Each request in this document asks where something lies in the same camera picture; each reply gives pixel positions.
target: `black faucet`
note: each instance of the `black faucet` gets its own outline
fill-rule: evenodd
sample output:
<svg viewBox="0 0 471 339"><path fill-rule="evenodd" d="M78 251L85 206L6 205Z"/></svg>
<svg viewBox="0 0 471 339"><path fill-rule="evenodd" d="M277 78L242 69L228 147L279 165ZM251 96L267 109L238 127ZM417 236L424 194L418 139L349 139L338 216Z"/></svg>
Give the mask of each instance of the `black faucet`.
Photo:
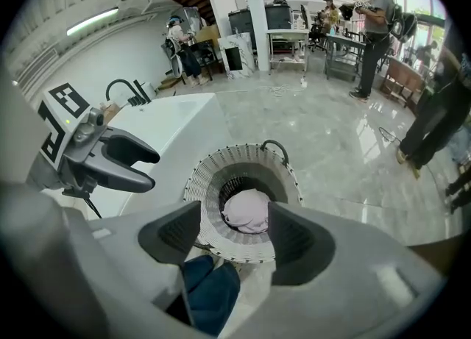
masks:
<svg viewBox="0 0 471 339"><path fill-rule="evenodd" d="M116 80L113 80L106 88L106 93L105 93L105 96L106 96L106 100L109 101L110 100L110 88L112 86L114 86L115 83L124 83L125 85L127 85L129 87L129 89L132 91L132 93L135 94L135 98L137 99L137 103L139 105L142 105L142 104L148 104L150 103L151 99L147 96L146 92L144 92L144 89L142 89L141 85L139 84L138 80L135 80L134 81L134 84L135 86L137 87L138 91L141 92L141 95L139 95L139 93L136 92L136 90L134 89L134 87L131 85L131 83L129 83L127 80L124 80L124 79L116 79Z"/></svg>

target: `person sitting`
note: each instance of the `person sitting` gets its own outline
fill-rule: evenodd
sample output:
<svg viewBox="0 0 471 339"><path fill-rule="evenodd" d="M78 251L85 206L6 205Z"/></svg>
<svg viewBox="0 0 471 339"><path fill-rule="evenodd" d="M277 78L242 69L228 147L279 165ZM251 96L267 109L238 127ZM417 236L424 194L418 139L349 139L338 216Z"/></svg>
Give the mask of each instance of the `person sitting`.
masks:
<svg viewBox="0 0 471 339"><path fill-rule="evenodd" d="M201 75L201 67L199 66L198 60L187 44L193 36L183 33L182 27L180 26L182 21L180 16L170 17L168 37L173 39L180 48L180 50L177 50L177 54L182 61L183 69L185 70L188 80L190 80L191 87L196 87L198 84L204 85L209 82L209 79Z"/></svg>

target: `round mesh basket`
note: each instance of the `round mesh basket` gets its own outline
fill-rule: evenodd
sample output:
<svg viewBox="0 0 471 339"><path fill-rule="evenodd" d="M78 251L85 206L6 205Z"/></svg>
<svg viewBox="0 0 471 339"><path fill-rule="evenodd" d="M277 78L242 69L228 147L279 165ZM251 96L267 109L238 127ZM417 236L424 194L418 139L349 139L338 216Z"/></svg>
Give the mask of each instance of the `round mesh basket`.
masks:
<svg viewBox="0 0 471 339"><path fill-rule="evenodd" d="M273 143L283 151L267 149ZM257 189L271 201L304 205L286 150L274 140L219 149L200 161L188 179L184 200L201 201L198 242L216 255L240 263L275 259L268 233L247 234L229 226L222 215L226 201L243 190Z"/></svg>

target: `fluorescent light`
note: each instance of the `fluorescent light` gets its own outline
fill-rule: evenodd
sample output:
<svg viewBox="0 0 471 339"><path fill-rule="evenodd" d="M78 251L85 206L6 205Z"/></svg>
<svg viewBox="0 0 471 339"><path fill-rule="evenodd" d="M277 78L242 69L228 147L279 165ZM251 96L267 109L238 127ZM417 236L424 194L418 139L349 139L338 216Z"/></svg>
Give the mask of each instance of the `fluorescent light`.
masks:
<svg viewBox="0 0 471 339"><path fill-rule="evenodd" d="M118 12L118 8L113 8L113 9L105 11L103 13L99 13L98 15L95 15L92 18L84 20L81 23L67 29L67 36L70 36L71 34L75 33L76 31L81 30L81 28L85 28L87 25L90 25L90 24L94 23L95 21L101 20L103 18L107 18L108 16L114 15L117 12Z"/></svg>

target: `black pants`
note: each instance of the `black pants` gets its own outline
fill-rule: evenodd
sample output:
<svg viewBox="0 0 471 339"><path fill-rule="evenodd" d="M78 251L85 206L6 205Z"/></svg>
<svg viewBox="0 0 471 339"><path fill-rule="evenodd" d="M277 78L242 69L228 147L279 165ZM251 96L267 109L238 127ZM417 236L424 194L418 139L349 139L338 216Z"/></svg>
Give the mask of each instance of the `black pants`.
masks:
<svg viewBox="0 0 471 339"><path fill-rule="evenodd" d="M201 75L201 67L188 45L182 46L182 50L178 52L178 56L182 60L182 66L186 76L197 77Z"/></svg>
<svg viewBox="0 0 471 339"><path fill-rule="evenodd" d="M447 192L450 195L457 193L465 184L471 181L471 168L465 171L458 179L448 185ZM471 203L471 190L462 190L460 194L453 200L453 206L463 207L465 204Z"/></svg>
<svg viewBox="0 0 471 339"><path fill-rule="evenodd" d="M367 33L371 42L365 46L363 54L363 66L361 68L360 91L369 96L373 80L375 79L376 65L378 60L384 56L389 48L389 36L384 34Z"/></svg>
<svg viewBox="0 0 471 339"><path fill-rule="evenodd" d="M400 150L420 169L432 160L435 152L447 145L470 108L471 92L455 80L427 103L407 131Z"/></svg>

